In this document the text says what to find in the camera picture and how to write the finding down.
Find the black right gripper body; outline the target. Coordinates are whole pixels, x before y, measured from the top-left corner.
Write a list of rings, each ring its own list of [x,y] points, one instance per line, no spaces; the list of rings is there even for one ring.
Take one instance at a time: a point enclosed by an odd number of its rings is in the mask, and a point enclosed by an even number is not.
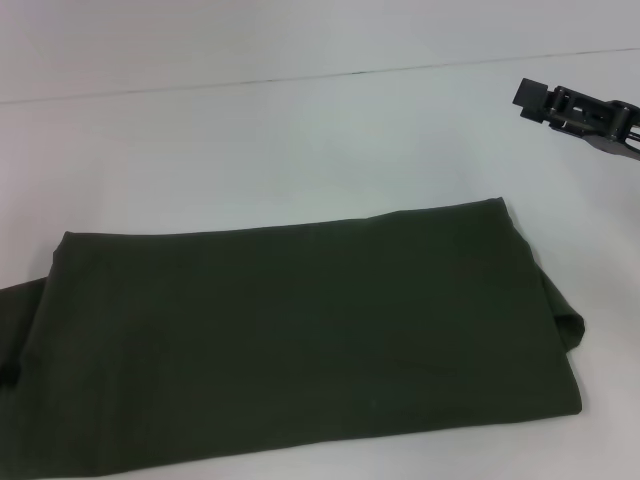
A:
[[[622,156],[630,159],[640,160],[639,149],[626,142],[627,136],[618,133],[598,133],[591,132],[585,134],[582,139],[589,145],[611,155]]]

